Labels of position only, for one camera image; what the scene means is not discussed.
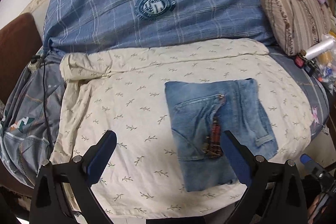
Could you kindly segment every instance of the round logo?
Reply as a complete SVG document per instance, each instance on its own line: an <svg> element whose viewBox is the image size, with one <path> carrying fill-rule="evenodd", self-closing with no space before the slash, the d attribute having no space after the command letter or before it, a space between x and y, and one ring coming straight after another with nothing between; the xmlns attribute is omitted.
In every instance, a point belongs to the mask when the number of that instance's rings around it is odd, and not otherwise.
<svg viewBox="0 0 336 224"><path fill-rule="evenodd" d="M153 19L174 10L176 0L138 0L135 12L141 19Z"/></svg>

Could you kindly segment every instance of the pillow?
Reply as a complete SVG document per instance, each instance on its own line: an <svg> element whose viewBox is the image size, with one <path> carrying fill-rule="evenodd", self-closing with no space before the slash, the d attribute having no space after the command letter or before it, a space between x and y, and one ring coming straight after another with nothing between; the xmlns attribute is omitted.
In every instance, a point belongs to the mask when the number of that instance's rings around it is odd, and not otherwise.
<svg viewBox="0 0 336 224"><path fill-rule="evenodd" d="M29 13L18 16L0 30L0 100L4 104L41 46L41 37Z"/></svg>
<svg viewBox="0 0 336 224"><path fill-rule="evenodd" d="M307 50L331 29L328 7L318 0L260 0L278 44L289 56Z"/></svg>

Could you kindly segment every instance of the blue denim jeans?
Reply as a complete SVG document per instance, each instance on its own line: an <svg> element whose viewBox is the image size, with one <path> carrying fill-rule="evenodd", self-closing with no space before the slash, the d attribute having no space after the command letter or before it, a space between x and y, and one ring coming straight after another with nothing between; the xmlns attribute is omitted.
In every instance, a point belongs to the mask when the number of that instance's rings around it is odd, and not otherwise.
<svg viewBox="0 0 336 224"><path fill-rule="evenodd" d="M225 155L211 159L202 150L214 116L221 132L230 130L254 155L270 159L276 154L277 141L258 99L256 80L167 82L165 93L187 192L237 181Z"/></svg>

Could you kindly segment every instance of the black cable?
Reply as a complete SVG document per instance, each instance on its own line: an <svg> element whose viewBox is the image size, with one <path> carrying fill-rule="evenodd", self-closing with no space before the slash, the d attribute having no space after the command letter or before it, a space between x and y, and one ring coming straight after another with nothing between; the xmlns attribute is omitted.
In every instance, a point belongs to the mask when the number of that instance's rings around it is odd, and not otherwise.
<svg viewBox="0 0 336 224"><path fill-rule="evenodd" d="M45 92L45 58L43 56L41 56L41 58L43 59L43 113L44 113L44 122L45 122L45 126L47 127L47 136L48 136L48 141L49 141L49 145L51 147L51 151L54 150L54 146L53 146L53 140L51 139L51 132L50 132L50 128L49 128L49 123L48 123L48 118L47 118L47 112L46 112L46 92Z"/></svg>

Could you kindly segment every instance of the power cord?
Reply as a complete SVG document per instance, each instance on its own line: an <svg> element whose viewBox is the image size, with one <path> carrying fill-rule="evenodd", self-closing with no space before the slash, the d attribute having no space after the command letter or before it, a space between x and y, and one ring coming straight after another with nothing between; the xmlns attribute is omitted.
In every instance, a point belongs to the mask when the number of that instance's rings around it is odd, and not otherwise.
<svg viewBox="0 0 336 224"><path fill-rule="evenodd" d="M42 83L42 86L43 86L43 114L44 114L44 123L45 123L45 126L47 128L47 137L48 137L48 141L49 141L49 145L51 147L51 151L54 150L54 146L53 146L53 140L51 138L51 132L50 132L50 127L49 127L49 122L48 122L48 117L47 117L47 112L46 112L46 105L47 105L47 100L46 100L46 91L45 91L45 66L46 66L46 63L45 63L45 56L44 55L34 55L32 58L31 58L31 63L34 64L36 63L39 59L42 60L43 62L43 83Z"/></svg>

